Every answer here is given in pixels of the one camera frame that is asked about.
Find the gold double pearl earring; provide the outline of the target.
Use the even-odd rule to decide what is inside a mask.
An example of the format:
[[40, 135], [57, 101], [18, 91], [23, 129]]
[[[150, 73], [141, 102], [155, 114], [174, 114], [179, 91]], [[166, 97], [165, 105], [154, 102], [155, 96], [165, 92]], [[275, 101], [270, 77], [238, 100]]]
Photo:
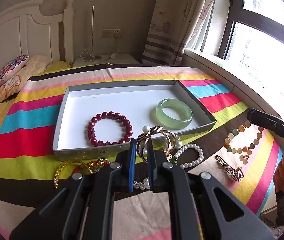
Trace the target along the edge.
[[167, 141], [167, 149], [170, 148], [181, 148], [182, 147], [182, 142], [180, 140], [179, 135], [164, 129], [163, 126], [154, 126], [154, 127], [150, 127], [150, 126], [144, 126], [142, 128], [142, 131], [144, 134], [148, 134], [150, 136], [155, 135], [155, 134], [162, 134]]

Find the colourful rhinestone hair clip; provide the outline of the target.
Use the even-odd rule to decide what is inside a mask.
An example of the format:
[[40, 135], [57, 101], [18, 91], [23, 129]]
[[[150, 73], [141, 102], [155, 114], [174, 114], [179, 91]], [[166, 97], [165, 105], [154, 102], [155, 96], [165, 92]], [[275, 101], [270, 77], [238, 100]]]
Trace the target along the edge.
[[222, 159], [219, 155], [215, 156], [215, 160], [229, 174], [229, 176], [234, 181], [242, 182], [242, 179], [244, 178], [244, 174], [243, 174], [241, 167], [233, 168], [226, 161], [224, 161], [224, 159]]

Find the gold wire flower bangle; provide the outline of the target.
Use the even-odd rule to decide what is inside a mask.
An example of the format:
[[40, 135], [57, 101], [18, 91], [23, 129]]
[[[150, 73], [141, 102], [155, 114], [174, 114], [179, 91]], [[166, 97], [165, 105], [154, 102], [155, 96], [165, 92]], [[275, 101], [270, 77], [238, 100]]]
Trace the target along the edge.
[[167, 161], [172, 160], [172, 153], [176, 148], [170, 148], [167, 149], [167, 141], [166, 138], [158, 133], [155, 135], [148, 135], [148, 134], [140, 134], [137, 138], [137, 155], [145, 162], [147, 163], [147, 149], [146, 149], [146, 143], [148, 142], [149, 139], [152, 139], [153, 146], [159, 147], [166, 156]]

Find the engraved gold bangle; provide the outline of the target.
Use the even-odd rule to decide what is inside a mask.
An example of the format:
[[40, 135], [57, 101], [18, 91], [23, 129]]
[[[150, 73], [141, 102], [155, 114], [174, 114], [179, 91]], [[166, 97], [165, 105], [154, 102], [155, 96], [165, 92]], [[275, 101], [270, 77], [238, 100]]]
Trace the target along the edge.
[[80, 170], [85, 170], [87, 168], [88, 166], [83, 161], [67, 160], [62, 162], [58, 166], [53, 176], [54, 187], [58, 189], [58, 183], [61, 179], [61, 176], [63, 179], [66, 179], [67, 175], [71, 176], [73, 173], [76, 173]]

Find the dark framed window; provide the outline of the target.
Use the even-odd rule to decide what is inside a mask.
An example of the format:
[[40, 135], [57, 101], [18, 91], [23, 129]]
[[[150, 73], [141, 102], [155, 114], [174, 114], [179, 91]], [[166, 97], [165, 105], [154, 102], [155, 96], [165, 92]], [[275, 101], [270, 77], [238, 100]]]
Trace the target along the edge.
[[284, 119], [284, 0], [230, 0], [218, 56]]

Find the green jade bangle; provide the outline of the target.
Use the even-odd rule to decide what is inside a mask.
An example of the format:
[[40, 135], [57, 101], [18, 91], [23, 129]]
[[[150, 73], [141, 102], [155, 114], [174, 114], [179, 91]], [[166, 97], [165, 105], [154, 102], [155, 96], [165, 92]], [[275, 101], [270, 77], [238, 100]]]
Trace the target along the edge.
[[166, 128], [186, 128], [193, 119], [191, 108], [177, 99], [163, 99], [156, 107], [156, 118]]

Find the wall power socket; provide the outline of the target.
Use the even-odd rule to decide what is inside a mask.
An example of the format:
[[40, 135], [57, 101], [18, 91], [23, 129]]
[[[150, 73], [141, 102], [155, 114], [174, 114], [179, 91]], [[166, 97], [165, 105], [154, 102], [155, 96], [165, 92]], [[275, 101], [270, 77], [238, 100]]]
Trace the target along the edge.
[[102, 38], [121, 38], [121, 29], [102, 29]]

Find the colourful striped bed cover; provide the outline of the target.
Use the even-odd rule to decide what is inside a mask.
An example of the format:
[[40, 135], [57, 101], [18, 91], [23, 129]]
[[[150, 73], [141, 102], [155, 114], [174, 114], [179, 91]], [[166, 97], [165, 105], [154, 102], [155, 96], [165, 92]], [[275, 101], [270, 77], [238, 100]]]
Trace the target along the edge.
[[178, 159], [191, 174], [211, 173], [253, 213], [262, 211], [283, 152], [272, 134], [247, 127], [247, 106], [218, 80], [191, 67], [84, 68], [31, 77], [16, 98], [0, 103], [0, 236], [11, 232], [54, 194], [54, 174], [63, 160], [114, 161], [128, 148], [119, 144], [122, 123], [90, 120], [101, 113], [125, 116], [137, 137], [144, 126], [156, 126], [155, 109], [175, 98], [193, 111], [193, 120], [178, 131], [190, 144]]

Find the grey shallow cardboard tray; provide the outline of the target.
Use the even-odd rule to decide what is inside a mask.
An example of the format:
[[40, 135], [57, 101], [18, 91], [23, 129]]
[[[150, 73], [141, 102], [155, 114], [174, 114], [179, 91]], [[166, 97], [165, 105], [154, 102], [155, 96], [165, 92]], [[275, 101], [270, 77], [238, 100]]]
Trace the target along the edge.
[[209, 131], [217, 122], [200, 100], [178, 80], [116, 81], [70, 86], [66, 89], [59, 110], [53, 138], [53, 151], [61, 160], [111, 157], [128, 149], [129, 143], [94, 147], [87, 136], [88, 123], [103, 112], [124, 115], [133, 127], [133, 137], [142, 127], [159, 124], [156, 106], [163, 99], [186, 103], [193, 119], [177, 135]]

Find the white wooden headboard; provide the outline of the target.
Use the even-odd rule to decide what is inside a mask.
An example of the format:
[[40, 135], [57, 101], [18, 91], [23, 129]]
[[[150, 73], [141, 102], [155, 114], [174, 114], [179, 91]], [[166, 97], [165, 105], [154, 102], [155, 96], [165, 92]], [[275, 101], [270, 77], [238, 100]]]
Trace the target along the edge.
[[66, 1], [63, 13], [44, 16], [43, 0], [11, 6], [0, 13], [0, 70], [17, 56], [45, 55], [50, 62], [74, 61], [73, 1]]

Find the embroidered floral cushion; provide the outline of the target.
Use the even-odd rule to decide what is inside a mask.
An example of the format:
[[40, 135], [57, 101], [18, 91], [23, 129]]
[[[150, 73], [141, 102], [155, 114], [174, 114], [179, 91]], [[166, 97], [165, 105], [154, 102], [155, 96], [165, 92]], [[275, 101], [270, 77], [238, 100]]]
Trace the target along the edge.
[[0, 86], [6, 83], [11, 77], [17, 74], [29, 61], [30, 57], [27, 54], [20, 55], [9, 61], [1, 70], [0, 70]]

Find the cream patterned pillow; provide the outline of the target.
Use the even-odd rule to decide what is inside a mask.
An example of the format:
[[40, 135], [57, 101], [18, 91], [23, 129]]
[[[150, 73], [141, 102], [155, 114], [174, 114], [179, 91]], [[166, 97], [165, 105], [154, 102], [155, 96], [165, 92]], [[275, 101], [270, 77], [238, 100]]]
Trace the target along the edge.
[[21, 91], [28, 79], [46, 70], [50, 63], [47, 56], [34, 55], [26, 65], [13, 75], [7, 82], [0, 86], [0, 103], [11, 95]]

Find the beige printed curtain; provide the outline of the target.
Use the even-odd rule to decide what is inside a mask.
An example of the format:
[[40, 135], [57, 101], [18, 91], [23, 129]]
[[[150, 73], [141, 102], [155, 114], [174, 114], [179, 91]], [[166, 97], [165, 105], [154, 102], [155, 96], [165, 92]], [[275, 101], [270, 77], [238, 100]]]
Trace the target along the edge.
[[156, 0], [142, 61], [179, 66], [214, 0]]

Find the white bedside table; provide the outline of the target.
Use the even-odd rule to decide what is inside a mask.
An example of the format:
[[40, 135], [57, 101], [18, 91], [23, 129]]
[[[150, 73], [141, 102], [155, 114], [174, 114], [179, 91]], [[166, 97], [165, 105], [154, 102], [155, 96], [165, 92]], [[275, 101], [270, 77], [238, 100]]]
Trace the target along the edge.
[[73, 62], [73, 67], [94, 66], [98, 64], [138, 64], [139, 62], [130, 54], [117, 54], [114, 59], [110, 55], [103, 55], [101, 59], [85, 61], [77, 58]]

